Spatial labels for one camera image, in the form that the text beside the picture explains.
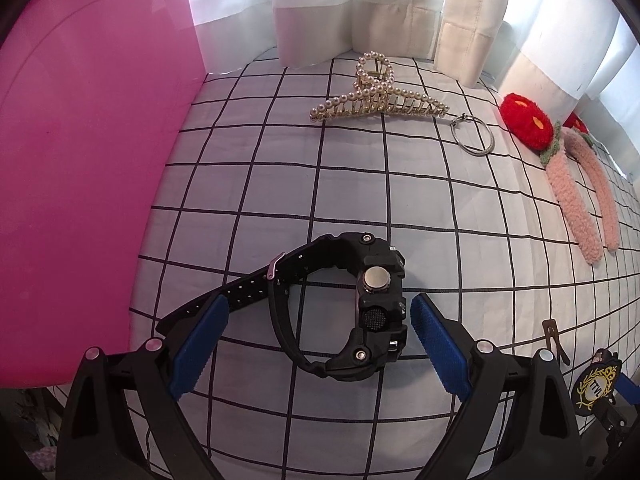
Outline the black gold TTVL badge clip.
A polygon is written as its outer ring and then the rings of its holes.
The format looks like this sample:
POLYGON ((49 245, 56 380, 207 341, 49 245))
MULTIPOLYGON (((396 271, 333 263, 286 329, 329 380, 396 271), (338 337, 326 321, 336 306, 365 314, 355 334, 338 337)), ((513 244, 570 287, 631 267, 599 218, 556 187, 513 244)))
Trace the black gold TTVL badge clip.
POLYGON ((622 361, 616 352, 605 348, 596 352, 570 390, 570 400, 576 415, 591 415, 594 404, 612 394, 621 368, 622 361))

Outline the black digital wrist watch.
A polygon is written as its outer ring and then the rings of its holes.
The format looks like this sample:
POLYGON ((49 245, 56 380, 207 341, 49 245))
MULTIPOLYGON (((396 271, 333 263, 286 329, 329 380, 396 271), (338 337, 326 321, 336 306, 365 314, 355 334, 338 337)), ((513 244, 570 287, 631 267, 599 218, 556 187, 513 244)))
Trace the black digital wrist watch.
POLYGON ((319 378, 358 382, 396 361, 405 348, 404 277, 405 259, 387 240, 368 232, 326 234, 204 292, 160 322, 212 295, 227 298, 229 316, 258 304, 267 308, 274 336, 296 367, 319 378))

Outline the pink fuzzy headband red flowers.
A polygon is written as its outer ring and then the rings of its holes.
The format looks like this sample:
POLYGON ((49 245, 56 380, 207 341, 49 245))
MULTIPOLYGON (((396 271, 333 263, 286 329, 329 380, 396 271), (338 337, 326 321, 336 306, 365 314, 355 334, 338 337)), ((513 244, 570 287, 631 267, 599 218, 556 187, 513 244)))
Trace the pink fuzzy headband red flowers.
POLYGON ((511 133, 526 148, 538 154, 552 192, 559 203, 570 232, 585 262, 593 266, 604 252, 620 247, 620 220, 612 188, 589 140, 589 132, 576 119, 569 125, 555 124, 534 101, 516 93, 507 94, 500 106, 500 116, 511 133), (591 219, 582 194, 570 171, 574 159, 585 171, 600 208, 602 226, 591 219))

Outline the pearl gold hair claw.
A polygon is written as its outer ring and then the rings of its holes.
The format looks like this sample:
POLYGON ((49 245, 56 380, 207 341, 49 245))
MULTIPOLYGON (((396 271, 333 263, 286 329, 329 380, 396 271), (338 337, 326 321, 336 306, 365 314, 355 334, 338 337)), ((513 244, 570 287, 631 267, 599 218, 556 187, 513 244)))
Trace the pearl gold hair claw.
POLYGON ((401 89, 383 53, 364 52, 355 66, 352 92, 331 96, 309 111, 312 122, 374 114, 445 118, 449 107, 424 93, 401 89))

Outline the small black hair clip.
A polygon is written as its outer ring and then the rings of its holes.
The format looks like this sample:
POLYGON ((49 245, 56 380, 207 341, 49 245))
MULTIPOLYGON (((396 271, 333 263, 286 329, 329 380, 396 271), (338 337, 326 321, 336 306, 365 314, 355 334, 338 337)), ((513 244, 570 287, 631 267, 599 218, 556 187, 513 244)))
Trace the small black hair clip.
POLYGON ((570 365, 570 357, 564 350, 558 324, 556 324, 555 318, 547 318, 541 322, 542 330, 544 331, 544 341, 546 342, 547 349, 554 354, 555 359, 562 362, 564 365, 570 365))

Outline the pink plastic basin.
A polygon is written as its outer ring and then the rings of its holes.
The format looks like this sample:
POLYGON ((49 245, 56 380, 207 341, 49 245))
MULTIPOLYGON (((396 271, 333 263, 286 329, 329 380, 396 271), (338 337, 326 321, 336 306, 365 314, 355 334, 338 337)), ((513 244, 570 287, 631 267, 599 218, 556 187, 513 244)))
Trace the pink plastic basin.
POLYGON ((152 201, 205 74, 188 0, 32 0, 1 49, 1 383, 129 344, 152 201))

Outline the white curtain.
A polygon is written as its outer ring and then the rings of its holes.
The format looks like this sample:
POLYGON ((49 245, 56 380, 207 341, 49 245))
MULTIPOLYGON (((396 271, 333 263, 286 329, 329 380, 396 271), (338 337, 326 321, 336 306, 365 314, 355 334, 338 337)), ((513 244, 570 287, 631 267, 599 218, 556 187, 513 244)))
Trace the white curtain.
POLYGON ((587 126, 639 177, 639 0, 189 0, 206 70, 276 48, 283 64, 375 50, 425 58, 472 87, 535 101, 587 126))

